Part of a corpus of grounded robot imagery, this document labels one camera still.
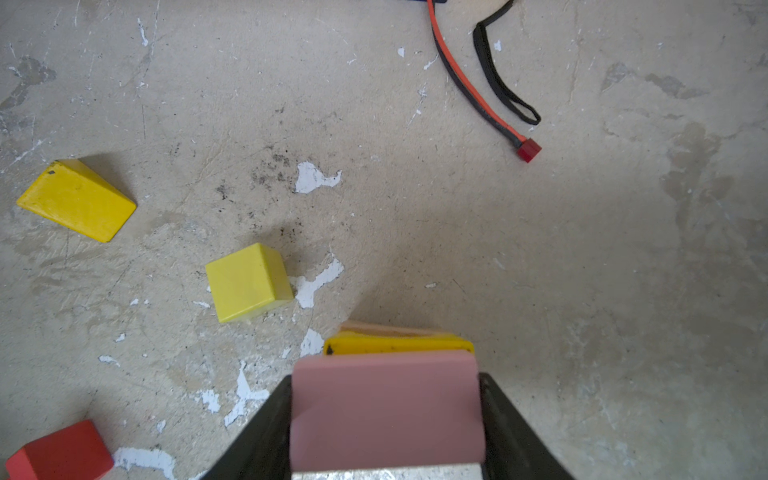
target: concrete floor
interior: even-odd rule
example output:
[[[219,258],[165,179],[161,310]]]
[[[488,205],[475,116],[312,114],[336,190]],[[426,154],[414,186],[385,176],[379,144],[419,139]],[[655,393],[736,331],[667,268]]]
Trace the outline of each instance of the concrete floor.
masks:
[[[525,164],[424,3],[322,3],[0,3],[0,459],[90,418],[175,461],[108,480],[193,478],[353,318],[473,341],[579,479],[767,477],[768,4],[519,0],[488,34],[544,118]],[[528,134],[468,35],[501,3],[438,16]],[[137,201],[110,243],[15,206],[67,157]],[[341,182],[295,193],[303,161]],[[220,325],[204,264],[257,241],[344,271]]]

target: black strap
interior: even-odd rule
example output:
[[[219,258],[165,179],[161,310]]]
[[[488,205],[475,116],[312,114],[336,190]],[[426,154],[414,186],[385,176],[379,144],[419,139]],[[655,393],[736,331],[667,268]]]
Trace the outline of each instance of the black strap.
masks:
[[[478,53],[480,59],[480,65],[485,73],[485,77],[488,79],[488,83],[491,85],[494,93],[499,100],[510,110],[515,112],[518,117],[524,122],[531,125],[538,125],[541,121],[541,115],[538,114],[536,109],[531,105],[525,103],[520,97],[518,97],[512,90],[510,90],[504,83],[502,78],[496,71],[496,67],[493,65],[493,57],[491,55],[491,44],[488,42],[488,33],[486,28],[496,20],[498,20],[503,14],[505,14],[511,7],[514,0],[509,0],[502,6],[495,14],[486,18],[482,22],[478,22],[475,26],[475,30],[472,32],[472,38],[475,41],[475,50]],[[520,111],[515,104],[520,105],[526,110],[530,111],[534,118],[530,118],[526,114]]]
[[[477,110],[480,115],[483,116],[485,120],[490,122],[491,125],[494,126],[494,128],[502,133],[505,137],[507,137],[511,142],[512,145],[515,148],[520,148],[523,145],[523,142],[520,141],[519,138],[515,136],[514,133],[510,132],[506,128],[504,128],[501,124],[499,124],[478,102],[475,100],[475,97],[472,96],[472,94],[469,92],[469,89],[467,89],[466,85],[462,83],[461,80],[459,80],[458,75],[456,74],[455,70],[451,66],[451,63],[448,61],[447,57],[445,56],[445,53],[443,52],[442,48],[440,48],[440,44],[437,41],[437,37],[435,36],[435,32],[432,32],[432,37],[435,39],[435,46],[437,47],[437,52],[440,54],[440,58],[442,59],[442,63],[445,64],[445,69],[448,71],[448,74],[451,75],[451,78],[453,79],[453,82],[456,84],[458,89],[464,94],[465,97],[467,97],[467,100],[469,100],[469,103],[472,104],[472,107],[475,107],[475,110]]]

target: yellow wooden block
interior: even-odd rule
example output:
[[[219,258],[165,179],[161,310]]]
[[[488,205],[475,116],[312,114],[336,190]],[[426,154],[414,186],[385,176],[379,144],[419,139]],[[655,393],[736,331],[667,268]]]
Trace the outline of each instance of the yellow wooden block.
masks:
[[[280,254],[261,243],[205,266],[219,322],[259,315],[293,300]]]
[[[48,165],[16,204],[100,242],[112,240],[136,210],[136,204],[76,159]]]
[[[342,323],[339,332],[326,340],[323,345],[323,353],[326,355],[432,350],[466,350],[475,353],[472,342],[452,333],[354,321]]]

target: cable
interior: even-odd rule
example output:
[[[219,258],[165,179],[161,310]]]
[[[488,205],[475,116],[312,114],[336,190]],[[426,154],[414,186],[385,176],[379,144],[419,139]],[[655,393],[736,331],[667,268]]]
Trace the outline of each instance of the cable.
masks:
[[[507,122],[502,120],[502,118],[499,117],[496,112],[491,109],[490,106],[488,106],[488,103],[485,102],[485,99],[483,99],[475,87],[472,86],[472,83],[467,79],[466,75],[464,75],[464,72],[458,66],[458,63],[453,58],[453,55],[451,55],[451,52],[448,50],[448,45],[445,44],[445,40],[440,33],[440,27],[437,23],[437,17],[435,15],[435,0],[427,0],[427,5],[429,7],[429,20],[432,23],[432,35],[435,38],[435,45],[437,46],[438,54],[440,55],[443,64],[445,64],[445,69],[448,70],[448,73],[450,74],[451,78],[453,78],[453,81],[456,83],[458,89],[464,94],[464,96],[467,97],[472,106],[475,107],[475,110],[477,110],[480,115],[485,118],[485,120],[487,120],[512,142],[512,144],[517,149],[520,158],[526,162],[533,160],[533,157],[535,157],[536,154],[541,150],[541,147],[539,147],[538,144],[533,141],[533,139],[526,138],[519,134],[514,128],[510,127]],[[509,10],[510,7],[511,2],[509,2],[509,5],[504,5],[502,9],[499,10],[499,12],[496,12],[486,20],[491,19],[489,24],[492,23],[495,19]]]
[[[538,125],[541,121],[541,115],[539,115],[531,105],[525,103],[512,90],[510,90],[502,80],[502,77],[499,76],[498,72],[496,71],[496,67],[493,65],[493,56],[491,55],[491,44],[488,41],[488,33],[486,31],[486,28],[491,23],[498,20],[512,7],[512,2],[514,1],[515,0],[509,0],[509,2],[505,3],[504,6],[502,6],[495,14],[486,18],[482,22],[478,22],[478,24],[475,26],[475,30],[472,32],[472,39],[475,42],[475,51],[478,53],[480,65],[482,66],[482,70],[485,73],[485,77],[488,79],[488,83],[491,85],[491,88],[493,89],[494,93],[496,93],[498,99],[501,100],[502,103],[507,106],[507,108],[515,112],[517,116],[520,117],[520,119],[525,123]],[[523,114],[523,112],[521,112],[515,104],[518,104],[530,111],[534,118],[530,118]]]

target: wooden block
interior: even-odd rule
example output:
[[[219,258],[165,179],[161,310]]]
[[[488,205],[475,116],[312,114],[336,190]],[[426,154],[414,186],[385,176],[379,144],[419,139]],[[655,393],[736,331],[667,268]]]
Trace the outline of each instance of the wooden block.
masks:
[[[472,342],[441,330],[413,329],[346,321],[323,345],[325,355],[359,353],[424,352],[466,350],[475,353]]]
[[[283,259],[261,243],[208,263],[205,271],[221,323],[293,300]]]
[[[11,480],[97,480],[114,461],[91,420],[29,442],[5,463]]]
[[[108,242],[136,210],[136,204],[79,160],[59,160],[16,204],[100,242]]]

